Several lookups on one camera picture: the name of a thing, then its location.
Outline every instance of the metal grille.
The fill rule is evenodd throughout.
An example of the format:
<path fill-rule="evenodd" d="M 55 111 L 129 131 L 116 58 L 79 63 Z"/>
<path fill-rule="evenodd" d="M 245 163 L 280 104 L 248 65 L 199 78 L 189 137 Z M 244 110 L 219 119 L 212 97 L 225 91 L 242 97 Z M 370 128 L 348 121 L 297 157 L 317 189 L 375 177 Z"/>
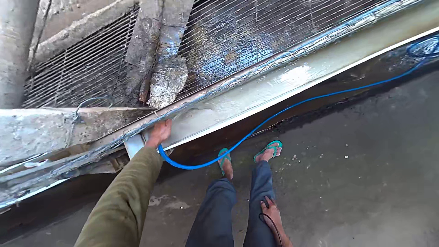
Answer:
<path fill-rule="evenodd" d="M 198 0 L 179 53 L 182 98 L 386 0 Z"/>
<path fill-rule="evenodd" d="M 77 107 L 94 97 L 124 100 L 128 63 L 124 61 L 139 7 L 46 62 L 37 64 L 25 85 L 23 108 Z M 88 106 L 108 105 L 96 100 Z"/>

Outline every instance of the green jacket sleeve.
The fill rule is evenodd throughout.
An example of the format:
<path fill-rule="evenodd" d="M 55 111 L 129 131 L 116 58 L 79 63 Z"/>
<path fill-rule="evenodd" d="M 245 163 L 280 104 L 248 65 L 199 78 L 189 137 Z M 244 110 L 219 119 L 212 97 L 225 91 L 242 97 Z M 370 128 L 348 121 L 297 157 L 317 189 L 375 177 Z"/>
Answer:
<path fill-rule="evenodd" d="M 138 247 L 161 167 L 162 159 L 154 148 L 137 152 L 91 211 L 75 247 Z"/>

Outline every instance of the blue jeans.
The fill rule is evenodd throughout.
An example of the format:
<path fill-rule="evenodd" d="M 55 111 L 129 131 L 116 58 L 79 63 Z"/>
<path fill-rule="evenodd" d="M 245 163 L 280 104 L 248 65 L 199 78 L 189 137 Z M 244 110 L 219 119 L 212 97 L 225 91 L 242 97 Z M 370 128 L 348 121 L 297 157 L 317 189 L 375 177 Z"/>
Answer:
<path fill-rule="evenodd" d="M 275 238 L 259 214 L 260 201 L 265 196 L 274 198 L 270 165 L 260 161 L 252 171 L 252 188 L 248 209 L 248 225 L 244 247 L 275 247 Z M 186 247 L 232 247 L 232 207 L 236 204 L 236 190 L 227 178 L 213 181 L 198 210 L 187 237 Z"/>

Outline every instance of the hose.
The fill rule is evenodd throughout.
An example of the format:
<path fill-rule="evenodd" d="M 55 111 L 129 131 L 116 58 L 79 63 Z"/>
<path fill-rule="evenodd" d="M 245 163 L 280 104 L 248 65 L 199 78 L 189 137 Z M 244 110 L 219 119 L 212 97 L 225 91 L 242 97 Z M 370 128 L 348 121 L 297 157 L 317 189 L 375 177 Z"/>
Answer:
<path fill-rule="evenodd" d="M 430 48 L 431 48 L 431 52 L 430 52 L 430 53 L 427 53 L 427 54 L 416 54 L 416 53 L 415 53 L 415 51 L 416 51 L 417 49 L 420 48 L 419 45 L 420 45 L 421 43 L 426 42 L 426 41 L 429 41 L 429 40 L 432 40 L 432 39 L 436 39 L 436 43 L 435 43 L 432 47 L 430 47 Z M 407 54 L 408 54 L 409 56 L 413 57 L 413 58 L 423 58 L 423 60 L 421 60 L 416 66 L 414 66 L 413 68 L 411 68 L 410 70 L 404 72 L 403 74 L 401 74 L 401 75 L 399 75 L 399 76 L 395 76 L 395 77 L 393 77 L 393 78 L 390 78 L 390 79 L 387 79 L 387 80 L 382 80 L 382 81 L 379 81 L 379 82 L 376 82 L 376 83 L 372 83 L 372 84 L 369 84 L 369 85 L 366 85 L 366 86 L 362 86 L 362 87 L 356 87 L 356 88 L 351 88 L 351 89 L 347 89 L 347 90 L 342 90 L 342 91 L 338 91 L 338 92 L 334 92 L 334 93 L 330 93 L 330 94 L 324 94 L 324 95 L 320 95 L 320 96 L 312 97 L 312 98 L 309 98 L 309 99 L 303 100 L 303 101 L 301 101 L 301 102 L 299 102 L 299 103 L 295 103 L 295 104 L 293 104 L 293 105 L 291 105 L 291 106 L 289 106 L 289 107 L 287 107 L 287 108 L 285 108 L 285 109 L 279 111 L 278 113 L 276 113 L 276 114 L 272 115 L 271 117 L 267 118 L 265 121 L 263 121 L 263 122 L 262 122 L 260 125 L 258 125 L 256 128 L 254 128 L 250 133 L 248 133 L 245 137 L 243 137 L 240 141 L 238 141 L 238 143 L 236 143 L 233 147 L 231 147 L 231 148 L 230 148 L 227 152 L 225 152 L 223 155 L 221 155 L 221 156 L 219 156 L 218 158 L 216 158 L 216 159 L 214 159 L 214 160 L 211 160 L 211 161 L 209 161 L 209 162 L 207 162 L 207 163 L 204 163 L 204 164 L 201 164 L 201 165 L 196 165 L 196 166 L 186 166 L 186 165 L 179 164 L 179 163 L 177 163 L 177 162 L 171 160 L 171 159 L 166 155 L 166 153 L 165 153 L 165 151 L 163 150 L 163 147 L 162 147 L 161 144 L 158 146 L 158 152 L 159 152 L 160 155 L 163 157 L 163 159 L 166 160 L 166 162 L 168 162 L 169 164 L 171 164 L 171 165 L 173 165 L 173 166 L 175 166 L 175 167 L 177 167 L 177 168 L 181 168 L 181 169 L 185 169 L 185 170 L 195 170 L 195 169 L 199 169 L 199 168 L 206 167 L 206 166 L 208 166 L 208 165 L 210 165 L 210 164 L 213 164 L 213 163 L 217 162 L 218 160 L 224 158 L 228 153 L 230 153 L 230 152 L 233 151 L 236 147 L 238 147 L 238 146 L 239 146 L 239 145 L 240 145 L 245 139 L 247 139 L 250 135 L 252 135 L 257 129 L 259 129 L 260 127 L 262 127 L 266 122 L 270 121 L 270 120 L 273 119 L 274 117 L 278 116 L 279 114 L 282 114 L 282 113 L 285 112 L 285 111 L 288 111 L 289 109 L 291 109 L 291 108 L 293 108 L 293 107 L 295 107 L 295 106 L 298 106 L 298 105 L 300 105 L 300 104 L 303 104 L 303 103 L 305 103 L 305 102 L 312 101 L 312 100 L 314 100 L 314 99 L 318 99 L 318 98 L 325 98 L 325 97 L 332 96 L 332 95 L 336 95 L 336 94 L 343 94 L 343 93 L 347 93 L 347 92 L 351 92 L 351 91 L 355 91 L 355 90 L 359 90 L 359 89 L 363 89 L 363 88 L 373 87 L 373 86 L 380 85 L 380 84 L 383 84 L 383 83 L 386 83 L 386 82 L 389 82 L 389 81 L 392 81 L 392 80 L 396 80 L 396 79 L 399 79 L 399 78 L 401 78 L 401 77 L 404 77 L 404 76 L 406 76 L 406 75 L 411 74 L 413 71 L 415 71 L 415 70 L 417 70 L 419 67 L 421 67 L 421 66 L 427 61 L 428 58 L 432 58 L 432 57 L 439 56 L 439 52 L 436 52 L 436 50 L 437 50 L 437 48 L 438 48 L 438 45 L 439 45 L 439 36 L 434 36 L 434 37 L 431 37 L 431 38 L 428 38 L 428 39 L 425 39 L 425 40 L 422 40 L 422 41 L 419 41 L 419 42 L 416 42 L 416 43 L 410 45 L 410 46 L 406 49 Z"/>

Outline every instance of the green flip-flop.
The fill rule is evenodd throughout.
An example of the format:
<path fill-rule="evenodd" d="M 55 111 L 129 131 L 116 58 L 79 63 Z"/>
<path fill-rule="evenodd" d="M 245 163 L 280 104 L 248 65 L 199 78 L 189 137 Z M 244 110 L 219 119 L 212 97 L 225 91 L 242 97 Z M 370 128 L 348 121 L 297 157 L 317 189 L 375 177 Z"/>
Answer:
<path fill-rule="evenodd" d="M 273 143 L 278 143 L 279 146 L 272 146 L 272 147 L 269 147 L 269 146 L 272 145 Z M 272 142 L 270 142 L 267 146 L 265 146 L 265 148 L 262 149 L 261 152 L 257 153 L 257 154 L 253 157 L 253 161 L 256 163 L 256 157 L 257 157 L 259 154 L 265 152 L 266 149 L 274 149 L 274 152 L 273 152 L 273 158 L 274 158 L 274 157 L 276 157 L 276 149 L 277 149 L 277 148 L 281 148 L 281 147 L 282 147 L 282 142 L 281 142 L 281 141 L 272 141 Z"/>
<path fill-rule="evenodd" d="M 223 154 L 224 154 L 225 152 L 227 152 L 227 151 L 229 151 L 227 148 L 223 148 L 223 149 L 221 149 L 221 150 L 219 151 L 219 153 L 218 153 L 218 157 L 220 157 L 221 155 L 223 155 Z M 230 163 L 232 163 L 232 159 L 230 158 L 230 153 L 228 153 L 228 154 L 223 158 L 223 160 L 221 161 L 221 163 L 219 164 L 219 168 L 221 169 L 221 172 L 223 173 L 223 176 L 224 176 L 223 164 L 224 164 L 224 161 L 225 161 L 226 159 L 228 159 L 228 160 L 230 161 Z"/>

